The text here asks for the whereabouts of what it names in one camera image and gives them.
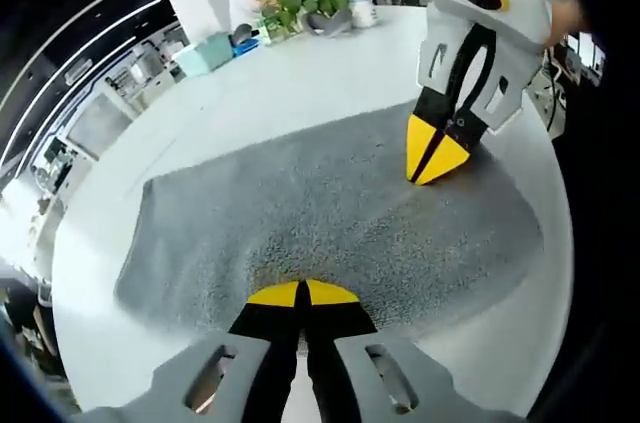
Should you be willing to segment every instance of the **round white table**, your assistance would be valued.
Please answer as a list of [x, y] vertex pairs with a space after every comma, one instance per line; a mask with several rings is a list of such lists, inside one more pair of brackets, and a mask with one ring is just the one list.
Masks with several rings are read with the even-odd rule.
[[[53, 264], [60, 351], [84, 410], [120, 406], [146, 391], [153, 370], [196, 338], [144, 327], [114, 300], [144, 182], [249, 144], [417, 97], [426, 11], [381, 7], [379, 13], [378, 27], [334, 39], [297, 36], [182, 81], [94, 166], [60, 225]], [[544, 257], [506, 298], [417, 344], [451, 371], [463, 396], [485, 408], [525, 415], [564, 335], [571, 221], [551, 142], [526, 95], [520, 114], [498, 134], [486, 134], [483, 143], [533, 208]], [[298, 365], [283, 421], [319, 421], [305, 367]]]

